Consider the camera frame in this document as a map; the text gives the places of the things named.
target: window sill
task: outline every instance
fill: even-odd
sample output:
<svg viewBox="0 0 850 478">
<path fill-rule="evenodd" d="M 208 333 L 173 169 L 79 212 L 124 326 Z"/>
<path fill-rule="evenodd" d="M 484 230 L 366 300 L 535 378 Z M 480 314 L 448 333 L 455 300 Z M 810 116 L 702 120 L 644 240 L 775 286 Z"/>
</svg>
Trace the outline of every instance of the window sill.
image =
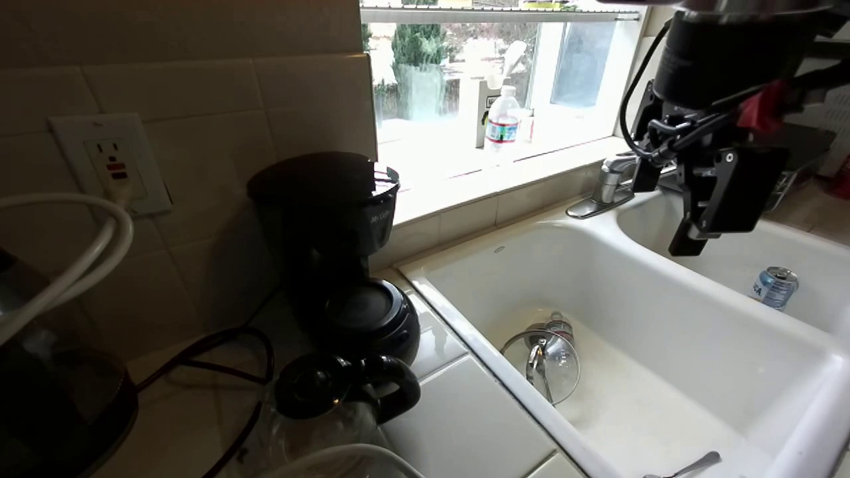
<svg viewBox="0 0 850 478">
<path fill-rule="evenodd" d="M 521 188 L 525 184 L 545 181 L 559 173 L 569 173 L 569 169 L 600 163 L 604 157 L 612 157 L 624 149 L 626 147 L 622 143 L 622 139 L 612 135 L 612 139 L 580 143 L 570 149 L 560 149 L 552 153 L 543 153 L 535 160 L 489 168 L 470 176 L 458 176 L 430 187 L 404 188 L 404 179 L 402 179 L 395 226 L 404 226 L 416 219 L 426 219 L 464 201 L 475 201 L 499 191 Z"/>
</svg>

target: sink basin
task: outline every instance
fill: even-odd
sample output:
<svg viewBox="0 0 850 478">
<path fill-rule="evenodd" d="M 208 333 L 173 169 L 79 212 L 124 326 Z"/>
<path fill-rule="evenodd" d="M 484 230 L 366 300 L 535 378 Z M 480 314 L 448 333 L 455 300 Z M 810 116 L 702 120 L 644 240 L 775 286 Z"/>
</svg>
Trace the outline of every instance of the sink basin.
<svg viewBox="0 0 850 478">
<path fill-rule="evenodd" d="M 836 341 L 630 242 L 614 215 L 543 215 L 402 270 L 588 475 L 671 473 L 715 450 L 703 475 L 816 478 L 848 439 Z M 582 375 L 560 403 L 499 353 L 529 310 L 574 326 Z"/>
<path fill-rule="evenodd" d="M 620 228 L 637 245 L 667 254 L 679 220 L 679 200 L 670 193 L 617 209 Z M 850 250 L 806 230 L 762 220 L 752 234 L 725 234 L 699 258 L 670 258 L 747 297 L 768 265 L 783 265 L 800 278 L 800 290 L 783 309 L 788 317 L 850 342 Z"/>
</svg>

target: coffee maker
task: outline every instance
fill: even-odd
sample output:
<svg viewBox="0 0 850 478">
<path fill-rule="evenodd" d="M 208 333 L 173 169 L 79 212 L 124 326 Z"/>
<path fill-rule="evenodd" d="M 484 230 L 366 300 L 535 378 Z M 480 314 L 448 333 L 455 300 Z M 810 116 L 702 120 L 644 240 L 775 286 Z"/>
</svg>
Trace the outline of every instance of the coffee maker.
<svg viewBox="0 0 850 478">
<path fill-rule="evenodd" d="M 260 169 L 246 191 L 289 310 L 315 347 L 282 371 L 276 408 L 315 418 L 341 402 L 370 402 L 377 423 L 412 408 L 419 318 L 398 286 L 370 276 L 370 254 L 394 230 L 398 173 L 361 153 L 319 152 Z"/>
</svg>

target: tile countertop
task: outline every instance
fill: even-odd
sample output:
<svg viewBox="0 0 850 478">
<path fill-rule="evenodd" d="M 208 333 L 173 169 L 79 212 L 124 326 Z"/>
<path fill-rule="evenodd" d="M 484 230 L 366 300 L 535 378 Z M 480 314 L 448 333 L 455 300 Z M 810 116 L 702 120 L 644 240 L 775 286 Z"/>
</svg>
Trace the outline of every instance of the tile countertop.
<svg viewBox="0 0 850 478">
<path fill-rule="evenodd" d="M 521 403 L 479 365 L 455 333 L 406 290 L 416 305 L 422 334 L 415 371 L 422 402 L 383 424 L 389 443 L 428 478 L 580 478 L 585 475 Z M 276 300 L 258 326 L 276 341 L 278 365 L 309 350 L 306 338 L 278 321 Z M 131 365 L 138 379 L 179 347 Z M 238 346 L 215 355 L 223 365 L 252 366 L 254 355 Z M 203 475 L 245 424 L 254 388 L 179 371 L 140 396 L 140 414 L 122 450 L 96 478 L 192 478 Z"/>
</svg>

